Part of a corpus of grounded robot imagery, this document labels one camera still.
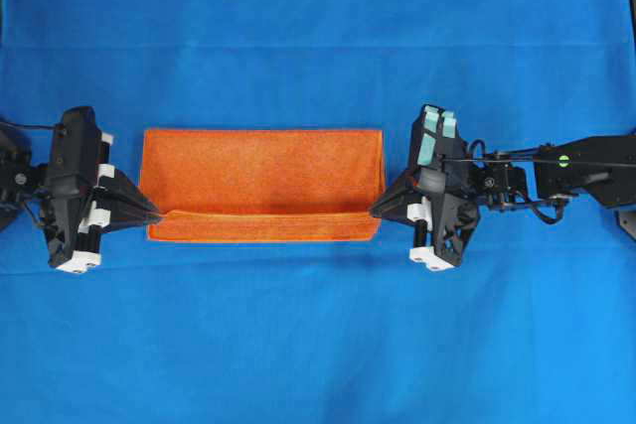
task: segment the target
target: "wire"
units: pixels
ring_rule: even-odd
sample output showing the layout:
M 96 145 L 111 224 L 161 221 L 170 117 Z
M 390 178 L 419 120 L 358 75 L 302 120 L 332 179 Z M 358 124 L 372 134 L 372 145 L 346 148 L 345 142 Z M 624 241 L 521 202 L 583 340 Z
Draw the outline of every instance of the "wire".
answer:
M 564 166 L 596 166 L 606 168 L 636 168 L 636 164 L 630 163 L 603 163 L 594 161 L 570 161 L 569 159 L 535 159 L 535 158 L 510 158 L 510 159 L 488 159 L 488 158 L 443 158 L 442 162 L 447 163 L 472 163 L 481 162 L 486 164 L 505 163 L 537 163 L 537 164 L 559 164 Z
M 49 126 L 44 124 L 19 124 L 19 123 L 12 123 L 11 121 L 6 121 L 4 119 L 0 119 L 0 124 L 4 126 L 9 126 L 11 128 L 17 128 L 17 129 L 46 129 L 49 131 L 53 131 L 54 129 L 56 129 L 55 126 Z
M 24 209 L 29 214 L 29 216 L 31 217 L 31 220 L 33 221 L 33 224 L 37 228 L 45 228 L 45 224 L 41 220 L 38 220 L 38 218 L 33 213 L 33 211 L 31 211 L 31 208 L 26 202 L 22 202 L 21 205 L 22 205 L 22 209 Z
M 470 155 L 471 158 L 473 157 L 475 153 L 475 149 L 477 149 L 477 146 L 481 146 L 482 157 L 486 154 L 486 142 L 483 139 L 476 139 L 475 141 L 470 143 L 470 146 L 468 147 L 468 154 Z
M 563 213 L 565 212 L 565 203 L 561 203 L 559 206 L 555 206 L 556 215 L 554 217 L 550 217 L 549 215 L 545 215 L 539 210 L 537 204 L 534 203 L 530 199 L 530 197 L 528 197 L 528 194 L 523 191 L 517 191 L 517 194 L 524 198 L 524 201 L 526 201 L 526 205 L 528 205 L 533 214 L 536 215 L 541 222 L 544 222 L 547 225 L 554 225 L 563 218 Z

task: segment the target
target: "white plastic part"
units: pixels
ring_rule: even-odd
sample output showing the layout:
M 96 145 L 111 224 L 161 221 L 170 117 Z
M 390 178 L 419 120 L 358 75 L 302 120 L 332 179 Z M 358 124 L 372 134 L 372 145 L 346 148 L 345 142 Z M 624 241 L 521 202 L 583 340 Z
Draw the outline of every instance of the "white plastic part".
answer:
M 101 133 L 101 141 L 103 141 L 104 143 L 108 143 L 110 146 L 112 146 L 112 142 L 115 140 L 114 136 L 112 134 L 108 134 L 108 133 Z
M 78 232 L 88 233 L 88 228 L 91 225 L 99 225 L 104 228 L 110 224 L 110 211 L 107 209 L 98 209 L 97 202 L 93 201 L 90 204 L 90 211 L 88 215 L 84 217 L 79 223 Z
M 415 203 L 406 206 L 406 217 L 411 222 L 426 220 L 428 231 L 433 232 L 433 218 L 430 213 L 430 201 L 427 198 L 421 198 L 421 204 Z
M 455 268 L 446 260 L 443 260 L 435 255 L 433 247 L 412 248 L 410 250 L 410 253 L 408 254 L 408 258 L 410 258 L 413 262 L 423 263 L 431 272 L 441 272 L 442 270 Z
M 114 178 L 115 167 L 112 164 L 100 164 L 97 170 L 97 178 L 101 177 Z
M 96 267 L 100 264 L 101 255 L 99 253 L 81 252 L 76 250 L 73 252 L 71 260 L 57 267 L 57 270 L 69 273 L 85 273 L 89 268 Z

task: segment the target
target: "screw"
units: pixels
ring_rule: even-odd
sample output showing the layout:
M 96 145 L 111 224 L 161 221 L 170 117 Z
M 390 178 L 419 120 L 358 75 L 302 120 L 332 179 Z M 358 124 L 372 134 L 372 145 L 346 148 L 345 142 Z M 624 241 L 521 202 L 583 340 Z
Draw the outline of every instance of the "screw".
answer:
M 22 173 L 16 174 L 16 177 L 13 179 L 18 186 L 24 186 L 25 184 L 27 184 L 27 177 Z

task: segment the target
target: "blue backdrop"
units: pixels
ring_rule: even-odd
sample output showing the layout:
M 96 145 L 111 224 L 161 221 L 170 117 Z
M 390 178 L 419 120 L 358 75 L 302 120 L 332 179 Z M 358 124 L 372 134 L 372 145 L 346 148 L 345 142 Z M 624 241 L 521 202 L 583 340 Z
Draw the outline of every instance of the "blue backdrop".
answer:
M 627 133 L 634 61 L 628 0 L 4 0 L 0 112 L 93 105 L 133 180 L 148 127 L 382 128 L 392 180 L 425 101 L 492 149 Z M 23 215 L 0 235 L 0 421 L 636 420 L 636 244 L 610 212 L 484 213 L 446 273 L 410 242 L 132 229 L 71 276 Z

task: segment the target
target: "teal pad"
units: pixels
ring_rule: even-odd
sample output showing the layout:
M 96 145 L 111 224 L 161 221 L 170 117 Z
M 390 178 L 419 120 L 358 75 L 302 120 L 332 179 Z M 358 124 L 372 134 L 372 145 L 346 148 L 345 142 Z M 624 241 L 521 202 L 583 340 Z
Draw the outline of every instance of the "teal pad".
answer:
M 420 166 L 428 166 L 433 159 L 434 149 L 435 138 L 433 138 L 430 134 L 424 133 L 421 138 L 421 146 L 419 146 L 417 164 Z
M 424 128 L 428 131 L 435 133 L 437 131 L 437 121 L 439 121 L 439 114 L 434 111 L 429 111 L 424 116 Z
M 455 128 L 457 126 L 457 120 L 453 117 L 445 117 L 444 125 L 442 126 L 442 134 L 446 138 L 455 137 Z

